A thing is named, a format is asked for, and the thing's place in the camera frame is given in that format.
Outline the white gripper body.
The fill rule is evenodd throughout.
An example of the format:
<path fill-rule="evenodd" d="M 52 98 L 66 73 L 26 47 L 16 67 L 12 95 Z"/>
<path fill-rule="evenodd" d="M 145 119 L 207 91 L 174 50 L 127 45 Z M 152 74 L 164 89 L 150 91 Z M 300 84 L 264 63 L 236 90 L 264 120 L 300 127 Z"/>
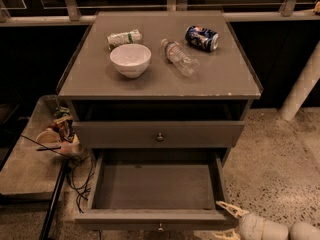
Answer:
<path fill-rule="evenodd" d="M 239 219 L 239 234 L 242 240 L 288 240 L 286 225 L 270 221 L 253 213 Z"/>

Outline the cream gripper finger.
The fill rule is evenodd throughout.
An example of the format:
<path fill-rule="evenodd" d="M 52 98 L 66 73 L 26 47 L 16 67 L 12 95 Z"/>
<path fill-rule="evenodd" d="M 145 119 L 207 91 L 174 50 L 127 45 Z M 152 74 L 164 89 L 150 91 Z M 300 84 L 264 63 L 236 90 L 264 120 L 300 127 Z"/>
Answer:
<path fill-rule="evenodd" d="M 243 210 L 240 207 L 237 207 L 233 204 L 226 203 L 224 201 L 217 201 L 216 204 L 226 210 L 228 213 L 230 213 L 235 218 L 242 218 L 243 216 L 249 214 L 249 211 Z"/>
<path fill-rule="evenodd" d="M 219 231 L 215 234 L 215 237 L 219 240 L 241 240 L 240 235 L 235 229 Z"/>

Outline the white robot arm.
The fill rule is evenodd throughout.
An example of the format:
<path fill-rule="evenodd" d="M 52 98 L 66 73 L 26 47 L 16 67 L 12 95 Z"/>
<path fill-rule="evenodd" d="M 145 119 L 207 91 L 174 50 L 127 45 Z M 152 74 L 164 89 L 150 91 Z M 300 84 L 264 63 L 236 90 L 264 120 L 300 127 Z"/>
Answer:
<path fill-rule="evenodd" d="M 216 204 L 239 222 L 234 229 L 216 233 L 218 240 L 320 240 L 320 230 L 309 223 L 296 222 L 288 227 L 223 201 Z"/>

